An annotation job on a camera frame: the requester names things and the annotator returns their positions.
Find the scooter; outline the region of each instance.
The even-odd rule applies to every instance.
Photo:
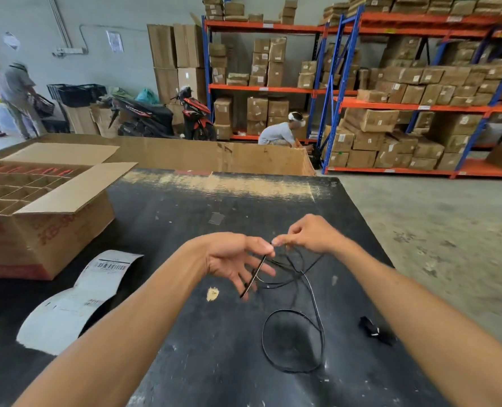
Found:
[[[185,120],[183,138],[187,140],[217,141],[214,125],[209,120],[210,109],[191,96],[189,86],[180,89],[173,100],[179,100],[183,105],[183,118]]]
[[[172,128],[173,113],[165,106],[156,106],[146,102],[132,100],[119,95],[112,97],[112,126],[119,112],[124,111],[129,121],[121,123],[120,136],[176,138]]]

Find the gray shirt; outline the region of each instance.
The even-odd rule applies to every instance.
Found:
[[[259,144],[269,144],[275,140],[285,140],[287,143],[294,144],[294,136],[292,131],[288,128],[288,122],[281,124],[274,124],[273,126],[266,127],[258,138]]]
[[[7,67],[0,70],[1,100],[9,102],[26,100],[26,87],[34,87],[35,85],[24,70],[15,67]]]

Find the box flap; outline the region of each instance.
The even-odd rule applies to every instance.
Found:
[[[39,164],[96,165],[106,161],[118,148],[113,145],[34,143],[2,160]]]
[[[136,164],[106,163],[95,165],[14,214],[75,213]]]

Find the metal shelving rack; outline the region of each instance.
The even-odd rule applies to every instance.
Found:
[[[215,90],[237,90],[237,91],[255,91],[267,93],[297,93],[306,94],[306,110],[309,108],[309,120],[312,120],[316,106],[316,99],[319,95],[326,94],[326,89],[319,89],[320,71],[326,51],[326,42],[330,34],[330,28],[326,26],[311,26],[311,25],[285,25],[285,24],[268,24],[268,23],[248,23],[239,21],[216,21],[206,20],[202,17],[202,37],[204,42],[204,61],[207,84],[207,107],[214,118],[214,106],[212,91]],[[249,86],[228,86],[223,84],[212,84],[210,74],[210,56],[209,42],[213,41],[213,33],[279,33],[279,34],[314,34],[315,43],[313,47],[312,60],[317,61],[317,76],[313,89],[296,88],[296,87],[249,87]],[[356,91],[348,91],[346,95],[356,96]],[[305,143],[314,143],[316,139],[309,139],[311,132],[311,122],[308,123],[307,139]],[[258,140],[258,136],[239,136],[234,135],[233,140]]]
[[[428,42],[428,37],[430,38],[441,38],[441,43],[438,48],[436,57],[432,61],[432,65],[438,65],[441,56],[444,52],[444,48],[451,38],[480,38],[482,39],[481,44],[477,53],[475,54],[475,62],[480,57],[479,52],[483,52],[486,45],[494,38],[502,38],[502,16],[476,16],[476,17],[451,17],[451,16],[429,16],[427,14],[423,15],[413,15],[413,14],[391,14],[391,13],[362,13],[361,9],[356,12],[356,15],[348,19],[342,17],[340,21],[340,26],[336,33],[336,46],[334,51],[335,60],[334,63],[339,65],[341,60],[344,60],[342,68],[342,86],[339,92],[334,94],[331,85],[333,83],[333,77],[330,77],[328,88],[327,88],[327,100],[325,100],[324,108],[322,110],[322,117],[319,127],[318,143],[321,143],[322,134],[326,126],[326,116],[329,107],[332,109],[332,120],[331,120],[331,133],[328,140],[322,145],[319,144],[320,150],[326,145],[326,158],[322,164],[323,174],[327,174],[328,171],[350,171],[350,172],[379,172],[379,173],[400,173],[400,174],[421,174],[421,175],[439,175],[447,176],[449,178],[455,178],[458,176],[475,176],[475,177],[502,177],[502,169],[495,167],[491,164],[487,164],[482,159],[468,158],[469,152],[472,150],[474,143],[478,139],[480,133],[483,131],[490,115],[494,112],[502,112],[502,105],[498,104],[499,97],[502,94],[502,81],[497,92],[493,95],[488,106],[481,107],[455,107],[455,106],[420,106],[411,104],[391,104],[391,103],[369,103],[359,101],[355,98],[350,98],[347,94],[343,94],[345,79],[349,73],[349,67],[352,62],[352,57],[354,55],[354,49],[356,46],[356,37],[358,35],[384,35],[384,34],[401,34],[409,36],[420,36],[424,37],[425,40],[421,43]],[[349,34],[349,41],[346,43],[346,47],[343,49],[341,54],[339,54],[339,46],[341,44],[341,37],[343,34]],[[422,48],[419,49],[418,54],[422,53]],[[340,121],[340,113],[342,108],[363,108],[363,109],[399,109],[399,110],[412,110],[414,114],[412,115],[411,122],[405,131],[409,133],[412,131],[416,118],[418,116],[418,111],[456,111],[464,113],[482,113],[483,119],[479,122],[475,132],[471,135],[470,140],[462,154],[460,163],[457,165],[454,171],[423,171],[423,170],[412,170],[412,169],[400,169],[400,168],[346,168],[346,167],[328,167],[328,160],[330,160],[330,155],[332,153],[332,146],[335,137],[335,131],[338,127]]]

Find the forearm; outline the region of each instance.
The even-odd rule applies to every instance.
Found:
[[[15,406],[125,406],[204,275],[203,261],[199,241],[181,246],[142,287],[58,356]]]
[[[476,323],[358,244],[333,254],[354,274],[408,352],[457,406],[502,406],[502,345]]]

